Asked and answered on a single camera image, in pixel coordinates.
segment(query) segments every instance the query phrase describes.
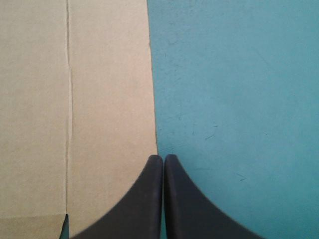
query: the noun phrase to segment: blue mat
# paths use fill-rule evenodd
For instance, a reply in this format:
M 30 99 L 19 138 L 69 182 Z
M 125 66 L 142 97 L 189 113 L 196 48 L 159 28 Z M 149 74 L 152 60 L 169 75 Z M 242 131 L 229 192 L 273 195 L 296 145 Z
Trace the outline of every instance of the blue mat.
M 319 1 L 149 0 L 159 154 L 269 239 L 319 236 Z

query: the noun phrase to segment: teal floor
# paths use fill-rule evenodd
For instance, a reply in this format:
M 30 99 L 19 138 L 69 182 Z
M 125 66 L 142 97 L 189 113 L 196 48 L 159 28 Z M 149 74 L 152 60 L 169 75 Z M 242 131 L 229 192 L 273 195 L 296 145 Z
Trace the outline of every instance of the teal floor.
M 148 6 L 159 154 L 254 232 L 319 238 L 319 1 Z

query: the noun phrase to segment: black rubber tip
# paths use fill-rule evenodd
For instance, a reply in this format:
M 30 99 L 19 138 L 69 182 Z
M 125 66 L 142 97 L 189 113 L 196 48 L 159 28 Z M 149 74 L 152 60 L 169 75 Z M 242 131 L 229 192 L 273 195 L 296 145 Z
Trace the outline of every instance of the black rubber tip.
M 162 167 L 159 156 L 150 156 L 121 201 L 74 239 L 159 239 Z
M 164 206 L 168 239 L 261 238 L 212 204 L 175 155 L 168 155 L 165 160 Z

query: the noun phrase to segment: scratch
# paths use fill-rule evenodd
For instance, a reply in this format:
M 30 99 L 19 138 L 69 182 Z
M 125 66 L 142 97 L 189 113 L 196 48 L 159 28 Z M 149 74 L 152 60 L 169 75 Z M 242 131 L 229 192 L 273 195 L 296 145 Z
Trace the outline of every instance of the scratch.
M 255 52 L 257 53 L 257 55 L 260 57 L 260 59 L 262 59 L 262 61 L 267 65 L 267 67 L 268 67 L 270 70 L 276 72 L 276 69 L 273 68 L 273 66 L 263 57 L 263 55 L 260 54 L 260 52 L 259 52 L 257 49 L 254 49 L 254 50 L 255 50 Z
M 247 179 L 245 176 L 239 174 L 239 173 L 236 173 L 238 176 L 242 177 L 242 179 L 240 179 L 240 181 L 244 181 L 245 179 Z
M 192 135 L 195 135 L 195 122 L 193 122 L 193 132 Z
M 206 137 L 205 140 L 208 140 L 208 139 L 210 139 L 210 138 L 212 138 L 212 137 L 214 137 L 214 136 L 215 136 L 215 134 L 212 134 L 212 135 L 210 135 L 209 137 Z

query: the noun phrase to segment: brown cardboard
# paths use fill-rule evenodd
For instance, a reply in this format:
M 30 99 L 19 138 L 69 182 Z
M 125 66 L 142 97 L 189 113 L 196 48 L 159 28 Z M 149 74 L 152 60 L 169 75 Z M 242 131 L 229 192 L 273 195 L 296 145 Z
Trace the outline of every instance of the brown cardboard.
M 73 235 L 127 192 L 156 139 L 147 2 L 71 0 L 69 10 Z
M 145 0 L 0 2 L 0 239 L 80 232 L 154 153 Z
M 67 76 L 65 2 L 1 1 L 0 224 L 20 227 L 0 238 L 29 227 L 20 218 L 65 214 Z

